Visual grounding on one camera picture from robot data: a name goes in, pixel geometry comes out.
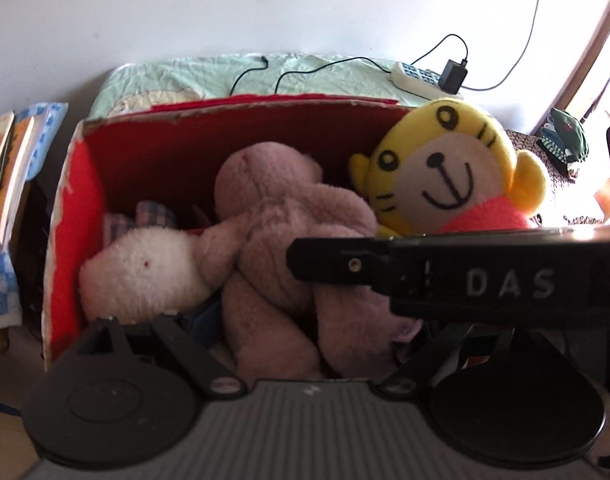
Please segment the person's right hand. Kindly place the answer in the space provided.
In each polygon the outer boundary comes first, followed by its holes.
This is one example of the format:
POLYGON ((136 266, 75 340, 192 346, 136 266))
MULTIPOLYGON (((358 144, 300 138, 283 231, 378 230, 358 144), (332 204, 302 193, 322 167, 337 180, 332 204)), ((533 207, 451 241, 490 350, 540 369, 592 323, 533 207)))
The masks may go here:
POLYGON ((590 382, 601 396, 606 411, 606 419, 604 428, 588 453, 588 460, 593 466, 598 467, 610 476, 610 394, 595 380, 590 379, 590 382))

